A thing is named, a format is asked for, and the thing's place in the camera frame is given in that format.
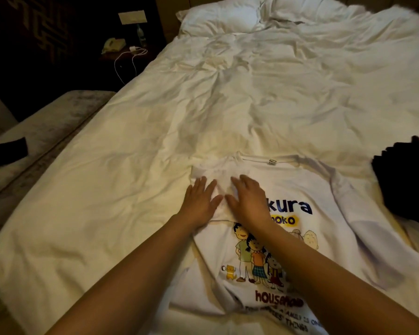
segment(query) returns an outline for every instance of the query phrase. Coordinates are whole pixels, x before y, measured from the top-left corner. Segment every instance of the black fabric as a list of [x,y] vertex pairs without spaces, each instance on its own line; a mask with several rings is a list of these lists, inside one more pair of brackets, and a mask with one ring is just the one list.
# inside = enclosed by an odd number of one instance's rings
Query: black fabric
[[28,156],[26,139],[0,143],[0,166],[10,164]]
[[419,222],[419,137],[386,148],[371,164],[385,206],[393,214]]

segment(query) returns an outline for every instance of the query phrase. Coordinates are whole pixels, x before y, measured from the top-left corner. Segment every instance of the pillow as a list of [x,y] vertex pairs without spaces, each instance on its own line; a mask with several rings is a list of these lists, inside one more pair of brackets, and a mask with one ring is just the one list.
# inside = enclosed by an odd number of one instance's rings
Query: pillow
[[260,22],[262,0],[223,0],[179,11],[179,35],[212,37],[227,33],[252,33],[263,28]]
[[264,21],[287,20],[305,23],[329,23],[366,13],[363,6],[347,6],[336,0],[265,0]]

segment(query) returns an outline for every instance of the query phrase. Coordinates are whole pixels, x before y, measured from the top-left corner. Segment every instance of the water bottle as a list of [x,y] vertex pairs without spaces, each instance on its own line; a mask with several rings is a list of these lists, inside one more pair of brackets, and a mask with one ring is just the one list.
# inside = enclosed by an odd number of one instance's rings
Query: water bottle
[[137,23],[137,34],[138,34],[138,39],[140,40],[141,46],[145,48],[147,46],[146,38],[144,37],[144,32],[138,23]]

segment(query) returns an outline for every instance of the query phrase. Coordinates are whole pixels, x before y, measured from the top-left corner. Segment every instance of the headboard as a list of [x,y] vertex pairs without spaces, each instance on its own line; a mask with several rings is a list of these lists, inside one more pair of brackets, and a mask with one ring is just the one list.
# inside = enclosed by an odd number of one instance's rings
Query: headboard
[[[163,27],[164,36],[167,42],[171,42],[177,35],[180,28],[180,22],[176,18],[179,10],[189,9],[205,3],[211,3],[221,0],[156,0],[157,8]],[[380,11],[398,4],[404,7],[414,9],[419,12],[419,0],[338,0],[347,5],[361,4],[368,10]]]

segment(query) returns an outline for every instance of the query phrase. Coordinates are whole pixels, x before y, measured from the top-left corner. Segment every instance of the white bed sheet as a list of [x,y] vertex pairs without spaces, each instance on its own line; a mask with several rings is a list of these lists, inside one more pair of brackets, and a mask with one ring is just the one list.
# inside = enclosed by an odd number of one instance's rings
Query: white bed sheet
[[[381,204],[370,159],[419,135],[419,16],[175,39],[59,155],[0,233],[0,298],[42,334],[174,214],[191,165],[241,151],[338,168]],[[404,193],[416,207],[415,193]],[[195,258],[190,247],[179,270]],[[419,273],[387,294],[419,315]],[[167,308],[157,334],[276,334],[261,315]]]

